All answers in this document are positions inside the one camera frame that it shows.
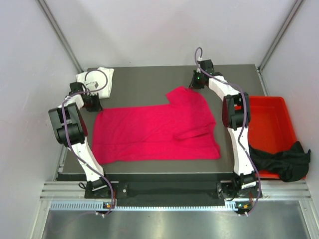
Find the pink t-shirt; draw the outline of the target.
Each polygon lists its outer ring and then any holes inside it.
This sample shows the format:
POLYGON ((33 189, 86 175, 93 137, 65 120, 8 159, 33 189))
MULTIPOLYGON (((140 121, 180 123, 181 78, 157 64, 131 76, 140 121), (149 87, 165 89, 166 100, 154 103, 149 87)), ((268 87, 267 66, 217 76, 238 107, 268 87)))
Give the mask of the pink t-shirt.
POLYGON ((216 160, 216 121, 200 93, 183 86, 155 106, 105 108, 93 126, 92 151, 100 164, 117 161, 216 160))

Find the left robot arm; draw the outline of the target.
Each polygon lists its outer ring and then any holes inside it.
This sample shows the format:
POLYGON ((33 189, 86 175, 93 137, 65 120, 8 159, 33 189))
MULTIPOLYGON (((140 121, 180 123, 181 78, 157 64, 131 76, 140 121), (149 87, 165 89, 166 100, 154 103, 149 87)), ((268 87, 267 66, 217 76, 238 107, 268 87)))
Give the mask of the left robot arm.
POLYGON ((80 109, 100 112, 102 106, 98 93, 91 93, 83 83, 70 84, 69 95, 64 102, 48 111, 56 140, 74 153, 86 175, 86 184, 79 183, 85 190, 85 198, 111 198, 113 185, 106 180, 102 166, 97 162, 89 146, 88 131, 80 109))

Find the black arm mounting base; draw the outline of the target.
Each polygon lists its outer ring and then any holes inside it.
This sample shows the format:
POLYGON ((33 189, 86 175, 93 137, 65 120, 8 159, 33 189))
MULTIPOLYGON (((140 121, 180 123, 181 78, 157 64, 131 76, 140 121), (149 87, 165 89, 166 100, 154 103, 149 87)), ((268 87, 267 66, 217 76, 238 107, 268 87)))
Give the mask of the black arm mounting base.
POLYGON ((256 197, 258 186, 236 192, 231 182, 166 181, 112 183, 117 206, 221 206, 224 199, 256 197))

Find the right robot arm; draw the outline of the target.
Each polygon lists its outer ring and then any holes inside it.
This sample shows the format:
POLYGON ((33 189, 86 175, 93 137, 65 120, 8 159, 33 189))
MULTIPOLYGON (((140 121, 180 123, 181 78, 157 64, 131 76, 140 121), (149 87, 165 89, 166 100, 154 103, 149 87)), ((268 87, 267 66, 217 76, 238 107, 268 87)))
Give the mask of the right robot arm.
POLYGON ((222 122, 231 137, 234 154, 232 189, 236 196, 244 197, 257 185, 256 167, 248 146, 249 96, 236 84, 228 83, 223 76, 207 75, 199 69, 194 70, 190 87, 203 89, 206 86, 222 100, 222 122))

